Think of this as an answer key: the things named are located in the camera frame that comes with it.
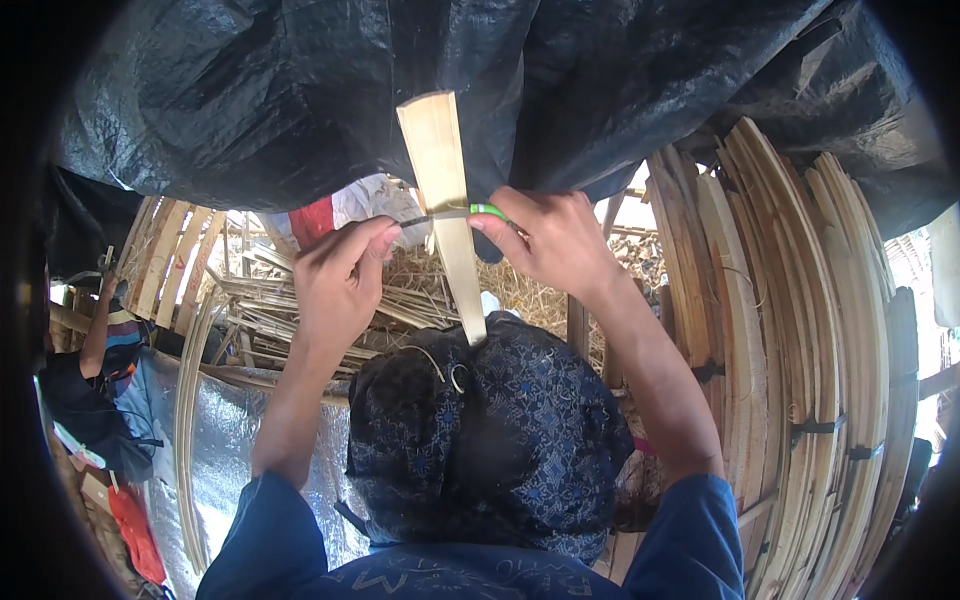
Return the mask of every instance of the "knife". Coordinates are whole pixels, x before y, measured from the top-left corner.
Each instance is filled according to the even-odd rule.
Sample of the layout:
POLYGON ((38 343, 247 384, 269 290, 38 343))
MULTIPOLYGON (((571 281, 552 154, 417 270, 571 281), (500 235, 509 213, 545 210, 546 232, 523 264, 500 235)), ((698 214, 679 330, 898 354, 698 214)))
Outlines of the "knife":
POLYGON ((408 228, 413 225, 428 223, 430 221, 441 221, 443 219, 466 219, 471 214, 478 212, 488 212, 500 217, 507 223, 510 223, 510 219, 507 218, 507 215, 500 212, 500 209, 493 204, 471 204, 470 208, 452 208, 450 210, 435 212, 431 215, 424 215, 422 217, 417 217, 416 219, 404 221, 403 223, 400 223, 400 228, 408 228))

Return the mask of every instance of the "person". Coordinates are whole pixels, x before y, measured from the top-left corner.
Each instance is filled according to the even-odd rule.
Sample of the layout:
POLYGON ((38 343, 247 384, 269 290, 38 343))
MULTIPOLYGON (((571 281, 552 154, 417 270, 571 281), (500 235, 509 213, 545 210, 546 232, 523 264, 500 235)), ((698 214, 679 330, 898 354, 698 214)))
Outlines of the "person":
POLYGON ((119 283, 115 273, 104 274, 82 349, 54 353, 47 334, 46 364, 36 379, 54 433, 70 453, 93 467, 122 472, 139 482, 153 472, 150 453, 142 445, 156 441, 136 438, 113 403, 112 386, 129 374, 140 347, 133 343, 108 348, 110 303, 119 283))
MULTIPOLYGON (((712 415, 686 362, 607 248, 588 199, 504 187, 490 202, 512 226, 489 214, 471 215, 468 223, 519 273, 567 292, 596 318, 666 471, 660 508, 623 586, 564 553, 462 540, 393 544, 328 571, 323 536, 298 489, 317 435, 317 390, 370 322, 382 262, 399 234, 393 220, 376 217, 327 234, 295 261, 300 327, 256 436, 252 481, 198 598, 743 596, 734 501, 712 415)), ((352 420, 357 410, 351 404, 352 420)))

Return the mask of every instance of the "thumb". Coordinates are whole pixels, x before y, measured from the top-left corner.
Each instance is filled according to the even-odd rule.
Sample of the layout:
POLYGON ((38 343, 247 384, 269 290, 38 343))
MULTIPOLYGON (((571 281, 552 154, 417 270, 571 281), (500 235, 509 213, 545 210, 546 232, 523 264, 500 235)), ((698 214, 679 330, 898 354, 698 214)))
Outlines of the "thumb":
POLYGON ((515 269, 526 272, 532 258, 530 247, 509 223, 496 215, 476 213, 467 217, 467 224, 482 231, 515 269))
POLYGON ((393 258, 390 252, 390 245, 400 235, 400 227, 394 225, 387 228, 383 233, 374 237, 367 250, 360 257, 357 263, 357 275, 360 279, 360 287, 366 291, 377 289, 382 285, 383 262, 393 258))

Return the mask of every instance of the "blue shirt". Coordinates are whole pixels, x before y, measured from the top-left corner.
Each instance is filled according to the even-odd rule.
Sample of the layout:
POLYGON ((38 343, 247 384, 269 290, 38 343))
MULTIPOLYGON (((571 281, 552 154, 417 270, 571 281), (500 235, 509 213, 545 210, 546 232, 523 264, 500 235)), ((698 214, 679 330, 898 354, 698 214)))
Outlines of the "blue shirt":
POLYGON ((402 544, 327 571, 324 537, 285 479, 240 495, 197 598, 742 598, 743 552, 730 485, 691 475, 664 494, 623 587, 576 559, 466 543, 402 544))

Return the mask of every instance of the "hand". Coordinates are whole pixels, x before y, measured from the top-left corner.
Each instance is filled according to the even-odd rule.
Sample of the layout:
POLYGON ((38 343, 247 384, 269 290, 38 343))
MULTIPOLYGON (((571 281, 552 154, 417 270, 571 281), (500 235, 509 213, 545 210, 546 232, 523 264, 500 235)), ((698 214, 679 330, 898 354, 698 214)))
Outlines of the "hand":
POLYGON ((400 227, 390 217, 349 223, 317 240, 294 261, 300 309, 297 337, 311 351, 343 358, 370 324, 383 295, 383 261, 400 227))
POLYGON ((525 236, 491 214, 473 214, 467 222, 483 231, 519 273, 567 292, 584 305, 629 276, 607 248, 583 192, 521 194, 505 186, 493 192, 490 202, 525 236))
POLYGON ((107 301, 112 300, 113 294, 117 290, 117 284, 120 283, 120 279, 117 278, 117 274, 113 271, 107 271, 104 273, 104 281, 100 286, 100 297, 107 299, 107 301))

